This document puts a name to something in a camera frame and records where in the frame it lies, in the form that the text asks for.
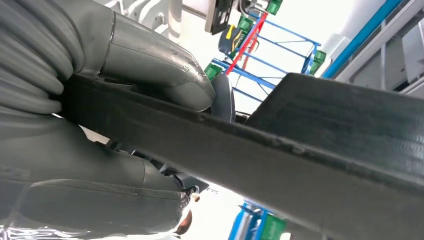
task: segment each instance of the gray robotic arm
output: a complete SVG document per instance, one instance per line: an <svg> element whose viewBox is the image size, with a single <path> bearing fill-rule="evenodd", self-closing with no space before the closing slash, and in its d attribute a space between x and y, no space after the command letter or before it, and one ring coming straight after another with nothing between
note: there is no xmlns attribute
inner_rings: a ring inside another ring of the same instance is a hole
<svg viewBox="0 0 424 240"><path fill-rule="evenodd" d="M151 85L194 111L205 110L214 101L214 88L193 55L153 30L92 0L20 2L37 10L37 17L70 45L80 44L82 52L69 51L78 58L75 73ZM62 32L61 22L66 21L59 21L54 9L49 11L52 5L63 11L78 38Z"/></svg>

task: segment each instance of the yellow handle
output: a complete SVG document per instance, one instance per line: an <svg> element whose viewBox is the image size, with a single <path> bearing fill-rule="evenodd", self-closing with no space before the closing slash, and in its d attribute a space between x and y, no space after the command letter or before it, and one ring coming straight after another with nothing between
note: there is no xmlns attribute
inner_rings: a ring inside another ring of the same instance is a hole
<svg viewBox="0 0 424 240"><path fill-rule="evenodd" d="M234 28L234 25L231 25L230 27L229 27L229 30L228 30L228 32L226 33L226 39L230 39L231 38L231 33L233 32L233 28Z"/></svg>

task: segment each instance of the black plastic panel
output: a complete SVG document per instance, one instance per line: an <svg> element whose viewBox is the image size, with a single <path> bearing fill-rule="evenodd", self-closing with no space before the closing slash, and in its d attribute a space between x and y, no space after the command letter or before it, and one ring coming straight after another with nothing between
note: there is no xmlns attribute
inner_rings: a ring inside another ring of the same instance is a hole
<svg viewBox="0 0 424 240"><path fill-rule="evenodd" d="M424 183L420 99L288 74L245 124L342 156L351 173Z"/></svg>

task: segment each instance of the industrial machine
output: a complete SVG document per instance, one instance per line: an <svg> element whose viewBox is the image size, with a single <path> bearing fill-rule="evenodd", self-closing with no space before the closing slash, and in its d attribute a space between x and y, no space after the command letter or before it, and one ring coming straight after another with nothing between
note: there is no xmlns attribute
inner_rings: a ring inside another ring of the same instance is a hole
<svg viewBox="0 0 424 240"><path fill-rule="evenodd" d="M2 239L170 231L178 173L332 239L424 236L423 100L289 73L243 117L225 75L94 1L0 0L0 24Z"/></svg>

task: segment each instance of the blue metal rack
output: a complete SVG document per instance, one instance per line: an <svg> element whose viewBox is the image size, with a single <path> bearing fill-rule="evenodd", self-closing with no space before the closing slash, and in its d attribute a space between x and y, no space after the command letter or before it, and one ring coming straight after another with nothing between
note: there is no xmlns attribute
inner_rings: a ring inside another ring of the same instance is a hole
<svg viewBox="0 0 424 240"><path fill-rule="evenodd" d="M272 89L274 89L276 87L276 85L270 83L269 81L266 81L265 79L267 79L268 77L258 77L256 75L254 75L254 74L246 71L243 67L239 67L237 65L237 61L241 58L241 56L246 56L246 61L247 61L248 58L252 58L252 59L254 59L254 60L256 60L256 61L258 61L258 62L260 62L260 63L262 63L262 64L264 64L266 66L269 66L269 67L271 67L271 68L273 68L273 69L275 69L275 70L277 70L277 71L279 71L279 72L281 72L283 74L287 74L288 73L283 68L281 68L279 66L275 66L275 65L267 62L266 60L261 59L261 58L259 58L257 56L254 56L253 54L251 54L250 51L255 47L255 44L257 43L257 39L260 39L260 40L264 40L265 42L270 43L270 44L272 44L272 45L274 45L276 47L279 47L279 48L281 48L281 49L283 49L285 51L288 51L288 52L290 52L290 53L292 53L292 54L294 54L294 55L296 55L298 57L304 58L303 66L301 68L299 67L299 73L302 73L302 74L309 74L310 73L311 67L312 67L312 65L314 63L314 57L315 57L315 54L317 52L317 48L319 46L321 46L320 43L318 43L316 41L313 41L313 40L311 40L311 39L309 39L309 38L307 38L305 36L302 36L302 35L300 35L298 33L295 33L295 32L293 32L291 30L288 30L288 29L286 29L286 28L284 28L284 27L282 27L282 26L280 26L280 25L278 25L278 24L276 24L274 22L271 22L271 21L267 20L266 17L268 16L268 13L264 13L261 16L254 15L254 14L250 14L250 15L252 17L256 18L255 24L250 29L248 35L244 39L244 41L241 44L241 46L239 48L236 48L235 49L235 51L237 52L237 56L234 59L234 61L232 63L230 63L230 62L227 62L225 60L219 60L219 59L214 58L212 60L212 63L214 63L215 65L218 65L218 66L224 68L226 75L228 75L231 72L234 72L236 74L239 74L239 75L241 75L243 77L246 77L246 78L248 78L248 79L256 82L259 86L261 86L261 88L262 88L262 86L264 86L264 87L267 87L267 88L269 88L269 89L272 90ZM269 24L269 25L271 25L273 27L276 27L276 28L278 28L280 30L283 30L283 31L285 31L285 32L287 32L287 33L289 33L289 34L291 34L293 36L296 36L296 37L298 37L298 38L300 38L302 40L299 40L299 41L287 41L287 42L276 42L276 41L272 41L272 40L270 40L270 39L268 39L268 38L260 35L260 31L262 29L263 24ZM290 49L290 48L288 48L288 47L283 46L283 45L280 44L280 43L289 43L289 42L291 42L291 43L295 43L295 42L298 42L298 43L301 43L301 42L310 43L311 44L311 49L310 49L310 51L309 51L309 53L307 55L303 55L303 54L301 54L299 52L296 52L293 49ZM258 97L255 97L255 96L253 96L253 95L251 95L251 94L249 94L247 92L244 92L244 91L238 89L237 86L233 87L233 89L234 89L235 92L238 92L238 93L240 93L242 95L245 95L245 96L247 96L247 97L249 97L249 98L251 98L253 100L262 102L262 100L259 99Z"/></svg>
<svg viewBox="0 0 424 240"><path fill-rule="evenodd" d="M250 202L240 206L228 240L260 240L270 212Z"/></svg>

